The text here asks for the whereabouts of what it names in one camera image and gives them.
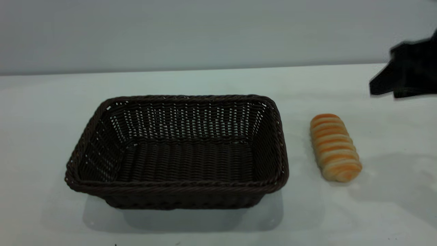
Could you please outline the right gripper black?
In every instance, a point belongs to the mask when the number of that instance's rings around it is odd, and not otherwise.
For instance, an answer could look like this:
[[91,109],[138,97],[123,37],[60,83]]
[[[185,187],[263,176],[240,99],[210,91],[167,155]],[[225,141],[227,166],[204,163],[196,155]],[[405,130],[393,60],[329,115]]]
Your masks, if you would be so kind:
[[396,99],[436,95],[436,37],[434,32],[427,39],[404,41],[393,47],[391,58],[393,64],[400,68],[400,82],[395,87],[396,67],[387,65],[370,80],[370,95],[379,96],[392,91]]

